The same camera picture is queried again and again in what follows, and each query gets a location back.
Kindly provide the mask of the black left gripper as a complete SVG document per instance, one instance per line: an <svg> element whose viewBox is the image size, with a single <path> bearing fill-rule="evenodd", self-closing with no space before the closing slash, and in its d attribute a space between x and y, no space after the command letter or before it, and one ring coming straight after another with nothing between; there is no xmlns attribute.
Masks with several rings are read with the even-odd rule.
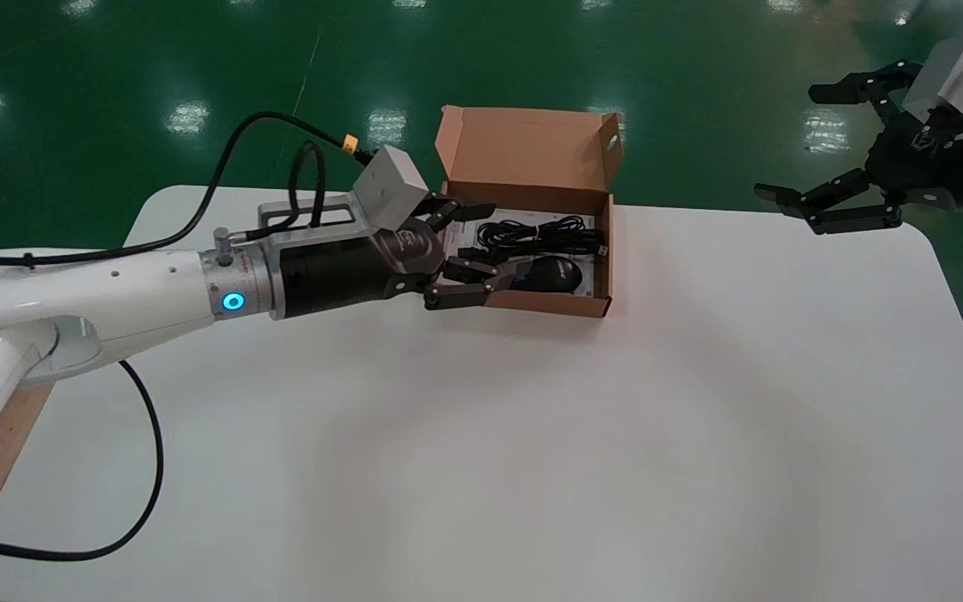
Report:
<svg viewBox="0 0 963 602"><path fill-rule="evenodd" d="M425 196L414 218L396 230L379 229L371 236L390 275L383 297L424 294L427 311L484 306L497 291L512 288L532 269L532 259L486 264L462 257L445 259L440 233L452 222L488 220L497 205L452 196Z"/></svg>

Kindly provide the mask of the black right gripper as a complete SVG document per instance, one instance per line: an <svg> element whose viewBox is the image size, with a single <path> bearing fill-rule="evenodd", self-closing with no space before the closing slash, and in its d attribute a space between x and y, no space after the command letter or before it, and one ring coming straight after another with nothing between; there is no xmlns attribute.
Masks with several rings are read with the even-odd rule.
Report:
<svg viewBox="0 0 963 602"><path fill-rule="evenodd" d="M851 73L833 84L814 84L809 99L818 105L871 104L886 123L869 149L869 174L852 169L803 193L795 188L757 183L753 193L775 203L783 216L806 222L815 235L887 230L903 225L899 207L914 203L932 208L955 208L953 194L941 183L939 168L946 147L955 140L960 124L956 113L929 113L921 121L901 110L890 93L907 90L920 75L921 64L894 62L882 69ZM876 206L841 208L849 201L878 187L883 203Z"/></svg>

